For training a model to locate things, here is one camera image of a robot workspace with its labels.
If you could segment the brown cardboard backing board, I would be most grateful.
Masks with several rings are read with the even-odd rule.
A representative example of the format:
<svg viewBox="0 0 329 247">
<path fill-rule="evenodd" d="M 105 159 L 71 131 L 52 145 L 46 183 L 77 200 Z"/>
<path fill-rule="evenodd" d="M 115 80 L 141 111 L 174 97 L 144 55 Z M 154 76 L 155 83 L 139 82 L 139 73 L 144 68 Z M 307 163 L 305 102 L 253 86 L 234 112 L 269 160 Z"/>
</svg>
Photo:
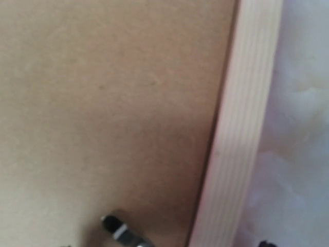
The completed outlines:
<svg viewBox="0 0 329 247">
<path fill-rule="evenodd" d="M 184 246 L 235 1 L 1 1 L 1 246 Z"/>
</svg>

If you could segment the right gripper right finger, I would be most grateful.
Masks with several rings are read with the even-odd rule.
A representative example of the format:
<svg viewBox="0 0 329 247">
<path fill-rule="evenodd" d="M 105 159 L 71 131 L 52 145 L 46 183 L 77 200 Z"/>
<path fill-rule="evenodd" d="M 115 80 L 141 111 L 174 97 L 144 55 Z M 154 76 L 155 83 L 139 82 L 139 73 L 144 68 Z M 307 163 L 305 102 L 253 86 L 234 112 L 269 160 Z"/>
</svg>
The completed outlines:
<svg viewBox="0 0 329 247">
<path fill-rule="evenodd" d="M 263 240 L 258 244 L 258 247 L 278 247 L 276 244 L 269 242 L 267 240 Z"/>
</svg>

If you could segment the wooden picture frame pink edge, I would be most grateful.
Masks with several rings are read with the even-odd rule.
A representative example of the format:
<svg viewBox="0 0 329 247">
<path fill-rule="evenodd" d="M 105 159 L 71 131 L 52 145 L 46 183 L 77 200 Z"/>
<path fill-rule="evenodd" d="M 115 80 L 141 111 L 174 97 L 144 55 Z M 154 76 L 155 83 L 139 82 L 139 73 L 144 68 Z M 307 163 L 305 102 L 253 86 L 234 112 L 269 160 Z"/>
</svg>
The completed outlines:
<svg viewBox="0 0 329 247">
<path fill-rule="evenodd" d="M 189 246 L 232 246 L 258 151 L 282 1 L 238 1 Z"/>
</svg>

